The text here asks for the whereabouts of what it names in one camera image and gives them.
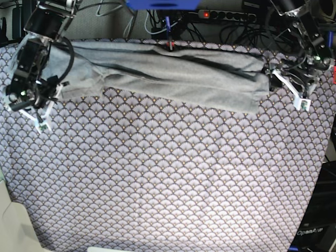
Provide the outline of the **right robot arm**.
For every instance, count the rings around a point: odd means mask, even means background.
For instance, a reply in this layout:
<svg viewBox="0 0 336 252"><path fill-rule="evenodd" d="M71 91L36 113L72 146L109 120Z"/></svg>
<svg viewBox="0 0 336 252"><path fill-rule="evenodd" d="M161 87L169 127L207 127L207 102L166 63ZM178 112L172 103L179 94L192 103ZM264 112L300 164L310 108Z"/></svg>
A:
<svg viewBox="0 0 336 252"><path fill-rule="evenodd" d="M81 1L37 1L17 52L11 83L4 88L2 101L9 112L20 112L32 120L39 133L51 129L49 115L61 91L69 85L65 77L75 59L70 40L63 36L79 12ZM61 76L42 77L52 45L68 47L70 60Z"/></svg>

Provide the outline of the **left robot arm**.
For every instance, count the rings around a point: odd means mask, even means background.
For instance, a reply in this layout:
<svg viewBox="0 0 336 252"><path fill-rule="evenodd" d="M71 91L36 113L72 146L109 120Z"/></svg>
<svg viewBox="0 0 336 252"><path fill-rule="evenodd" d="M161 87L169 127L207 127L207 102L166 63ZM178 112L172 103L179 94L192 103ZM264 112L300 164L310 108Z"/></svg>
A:
<svg viewBox="0 0 336 252"><path fill-rule="evenodd" d="M296 110L309 111L310 96L320 80L319 72L332 69L335 64L332 49L318 29L309 1L271 1L272 8L265 19L268 28L273 12L292 20L286 30L297 38L300 50L296 61L284 61L284 65L269 65L266 74L269 80L284 84L293 94Z"/></svg>

